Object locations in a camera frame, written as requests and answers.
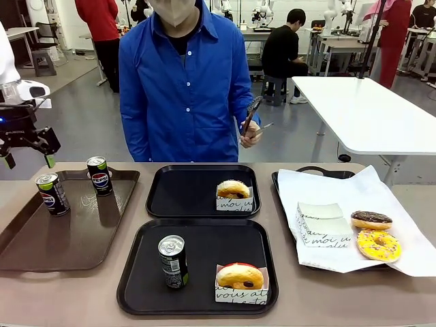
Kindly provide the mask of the person's left hand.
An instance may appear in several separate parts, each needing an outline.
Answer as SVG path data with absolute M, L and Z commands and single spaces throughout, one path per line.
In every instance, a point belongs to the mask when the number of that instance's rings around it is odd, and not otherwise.
M 255 146 L 262 136 L 259 125 L 255 121 L 251 121 L 244 135 L 240 135 L 240 144 L 243 148 L 249 149 Z

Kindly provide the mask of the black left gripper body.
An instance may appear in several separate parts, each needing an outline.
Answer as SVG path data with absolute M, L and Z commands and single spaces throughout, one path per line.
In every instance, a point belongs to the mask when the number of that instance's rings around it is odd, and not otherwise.
M 37 144 L 35 102 L 1 103 L 1 146 Z

